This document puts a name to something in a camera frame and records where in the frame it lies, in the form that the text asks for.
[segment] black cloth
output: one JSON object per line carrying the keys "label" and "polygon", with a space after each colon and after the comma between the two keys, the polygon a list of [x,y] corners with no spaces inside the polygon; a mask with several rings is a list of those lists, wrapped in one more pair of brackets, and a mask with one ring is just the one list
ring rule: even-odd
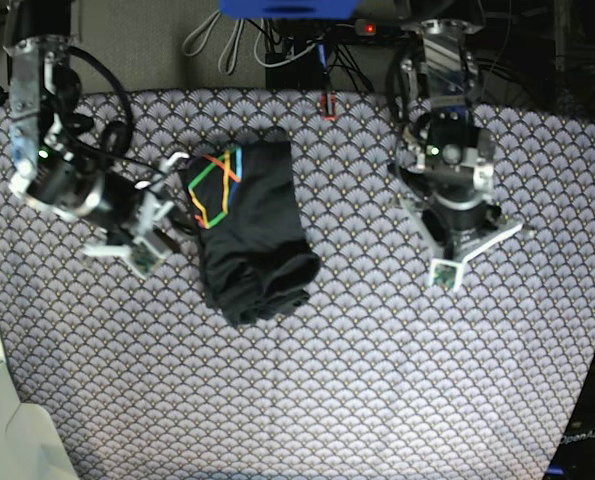
{"label": "black cloth", "polygon": [[[241,182],[229,180],[236,190],[228,214],[197,236],[206,303],[234,326],[292,314],[308,300],[304,287],[320,268],[300,223],[290,144],[243,147],[241,158]],[[185,184],[210,163],[196,160],[183,175]],[[223,211],[223,177],[224,169],[214,168],[193,188],[209,219]],[[201,216],[195,205],[192,211]]]}

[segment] black equipment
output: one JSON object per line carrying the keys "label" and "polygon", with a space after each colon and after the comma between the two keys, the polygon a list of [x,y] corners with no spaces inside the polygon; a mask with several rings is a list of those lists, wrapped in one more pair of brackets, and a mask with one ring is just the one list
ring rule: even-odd
{"label": "black equipment", "polygon": [[[429,283],[458,289],[467,263],[522,224],[503,222],[490,205],[495,144],[473,119],[479,72],[465,36],[483,27],[479,2],[411,0],[409,8],[402,28],[416,38],[395,55],[386,91],[415,165],[389,171],[408,187],[401,206],[431,246]],[[410,125],[407,105],[419,96],[430,98],[431,111]]]}
{"label": "black equipment", "polygon": [[[84,254],[120,257],[143,277],[177,249],[155,228],[173,208],[160,193],[160,180],[188,156],[177,154],[162,161],[159,169],[154,169],[151,183],[136,185],[111,171],[116,161],[128,160],[123,155],[133,132],[130,101],[106,67],[70,46],[70,24],[71,2],[11,2],[5,47],[13,59],[10,135],[16,172],[10,188],[37,210],[67,221],[83,219],[105,229],[107,244],[87,246]],[[99,148],[77,138],[93,128],[93,121],[74,112],[81,82],[70,68],[70,57],[79,57],[95,68],[120,100],[124,119],[104,129]]]}

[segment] patterned fabric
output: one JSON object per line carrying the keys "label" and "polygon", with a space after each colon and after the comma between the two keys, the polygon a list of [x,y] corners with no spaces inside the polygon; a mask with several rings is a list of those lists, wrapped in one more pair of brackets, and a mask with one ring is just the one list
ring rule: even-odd
{"label": "patterned fabric", "polygon": [[[191,240],[140,281],[81,259],[95,228],[11,198],[0,109],[1,329],[22,399],[50,411],[81,478],[541,478],[595,347],[595,125],[477,110],[500,144],[496,200],[537,234],[452,294],[425,286],[428,252],[392,208],[383,99],[340,94],[329,122],[317,97],[134,97],[143,160],[292,138],[323,268],[295,316],[241,329],[202,304]],[[117,105],[81,111],[99,132]]]}

